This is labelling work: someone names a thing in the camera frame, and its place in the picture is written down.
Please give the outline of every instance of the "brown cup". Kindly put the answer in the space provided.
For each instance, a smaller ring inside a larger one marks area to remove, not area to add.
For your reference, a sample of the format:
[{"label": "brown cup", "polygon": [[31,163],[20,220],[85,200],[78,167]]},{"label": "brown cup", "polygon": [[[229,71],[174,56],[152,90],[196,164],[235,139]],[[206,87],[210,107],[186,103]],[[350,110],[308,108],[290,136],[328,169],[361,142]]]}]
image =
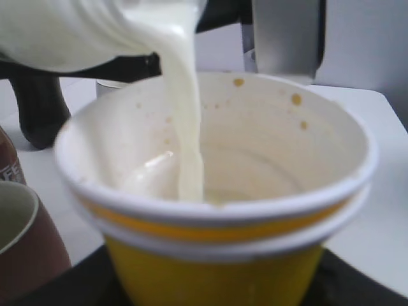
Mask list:
[{"label": "brown cup", "polygon": [[70,267],[64,243],[37,194],[22,184],[0,182],[0,304]]}]

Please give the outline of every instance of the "milk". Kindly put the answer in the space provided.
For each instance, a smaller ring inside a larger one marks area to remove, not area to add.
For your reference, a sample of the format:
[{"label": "milk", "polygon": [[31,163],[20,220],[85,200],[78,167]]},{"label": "milk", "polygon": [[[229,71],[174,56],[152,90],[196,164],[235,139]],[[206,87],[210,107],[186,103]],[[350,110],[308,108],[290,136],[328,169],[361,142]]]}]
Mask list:
[{"label": "milk", "polygon": [[201,103],[194,52],[195,29],[200,18],[198,1],[142,1],[126,14],[135,25],[138,42],[135,48],[142,42],[161,58],[180,143],[178,199],[203,201]]}]

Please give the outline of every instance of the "coffee cup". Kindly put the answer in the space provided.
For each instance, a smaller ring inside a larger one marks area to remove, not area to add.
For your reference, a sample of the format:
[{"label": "coffee cup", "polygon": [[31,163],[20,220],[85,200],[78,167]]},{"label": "coffee cup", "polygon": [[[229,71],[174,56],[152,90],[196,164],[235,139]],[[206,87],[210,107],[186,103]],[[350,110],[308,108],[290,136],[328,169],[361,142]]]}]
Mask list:
[{"label": "coffee cup", "polygon": [[70,267],[64,243],[37,194],[22,184],[0,182],[0,304]]},{"label": "coffee cup", "polygon": [[201,73],[200,88],[205,185],[232,194],[226,203],[177,201],[179,146],[161,77],[68,121],[55,144],[62,176],[137,305],[297,306],[324,241],[367,197],[375,140],[290,81]]}]

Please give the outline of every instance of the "coffee stain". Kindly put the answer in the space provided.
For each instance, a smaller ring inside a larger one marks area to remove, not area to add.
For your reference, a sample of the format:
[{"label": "coffee stain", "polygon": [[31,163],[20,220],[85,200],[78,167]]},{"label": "coffee stain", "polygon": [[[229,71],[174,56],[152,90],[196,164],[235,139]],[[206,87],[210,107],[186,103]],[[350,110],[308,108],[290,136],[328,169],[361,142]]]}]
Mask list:
[{"label": "coffee stain", "polygon": [[243,84],[245,84],[245,80],[243,78],[236,78],[234,80],[234,85],[236,87],[241,87],[241,86],[243,86]]},{"label": "coffee stain", "polygon": [[302,105],[302,97],[299,94],[292,95],[292,104],[295,106]]},{"label": "coffee stain", "polygon": [[306,121],[302,121],[300,123],[300,128],[304,131],[306,131],[309,128],[309,123],[307,123]]}]

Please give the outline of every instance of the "yellow paper cup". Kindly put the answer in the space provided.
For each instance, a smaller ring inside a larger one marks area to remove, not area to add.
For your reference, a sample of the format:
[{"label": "yellow paper cup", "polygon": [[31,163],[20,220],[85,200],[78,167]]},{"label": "yellow paper cup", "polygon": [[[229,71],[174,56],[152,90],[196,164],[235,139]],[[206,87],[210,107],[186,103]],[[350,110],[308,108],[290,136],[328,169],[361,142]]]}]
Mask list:
[{"label": "yellow paper cup", "polygon": [[[57,164],[138,305],[297,306],[321,243],[368,193],[375,141],[347,110],[288,81],[202,73],[200,87],[206,188],[253,200],[159,200],[175,197],[179,153],[162,78],[73,117]],[[163,175],[139,183],[133,170],[157,163]]]}]

